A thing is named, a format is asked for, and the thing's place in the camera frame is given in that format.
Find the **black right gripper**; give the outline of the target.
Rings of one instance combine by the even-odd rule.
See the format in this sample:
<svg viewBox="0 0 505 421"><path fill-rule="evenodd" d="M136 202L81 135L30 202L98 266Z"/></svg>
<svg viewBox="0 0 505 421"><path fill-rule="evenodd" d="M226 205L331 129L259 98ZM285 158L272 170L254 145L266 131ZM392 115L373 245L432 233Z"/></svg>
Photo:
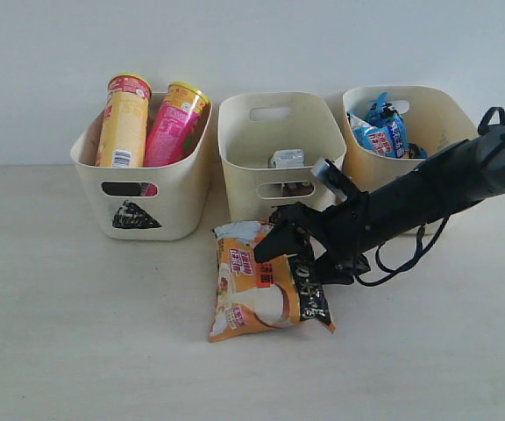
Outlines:
<svg viewBox="0 0 505 421"><path fill-rule="evenodd" d="M253 250L255 260L262 263L305 253L309 241L315 239L324 247L324 254L314 263L321 285L352 285L352 270L365 271L356 260L393 238L392 218L367 192L325 210L300 202L284 205L274 211L270 223L272 230Z"/></svg>

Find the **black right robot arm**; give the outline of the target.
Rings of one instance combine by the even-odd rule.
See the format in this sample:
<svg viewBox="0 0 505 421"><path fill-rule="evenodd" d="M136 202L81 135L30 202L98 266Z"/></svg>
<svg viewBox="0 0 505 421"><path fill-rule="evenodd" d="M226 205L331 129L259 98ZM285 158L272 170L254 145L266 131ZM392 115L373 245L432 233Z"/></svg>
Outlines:
<svg viewBox="0 0 505 421"><path fill-rule="evenodd" d="M335 165L320 159L314 176L341 202L319 211L304 203L278 208L274 227L254 248L257 262L300 254L316 239L324 253L312 267L324 283L352 284L371 267L364 255L427 224L445 226L451 215L505 194L505 126L480 131L432 155L406 175L373 191L357 186Z"/></svg>

